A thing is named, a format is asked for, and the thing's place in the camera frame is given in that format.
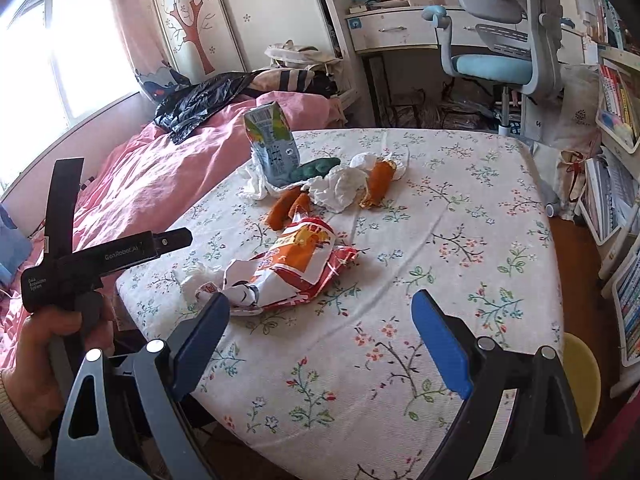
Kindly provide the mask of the person's left hand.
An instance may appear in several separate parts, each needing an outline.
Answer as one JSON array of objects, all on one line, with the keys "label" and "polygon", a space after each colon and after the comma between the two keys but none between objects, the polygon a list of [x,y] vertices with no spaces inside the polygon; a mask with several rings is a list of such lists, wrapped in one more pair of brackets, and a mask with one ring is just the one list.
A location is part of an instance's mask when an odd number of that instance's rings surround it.
[{"label": "person's left hand", "polygon": [[29,315],[18,338],[14,367],[3,376],[12,405],[40,438],[46,435],[65,405],[49,358],[50,341],[54,336],[75,335],[81,325],[80,312],[55,306]]}]

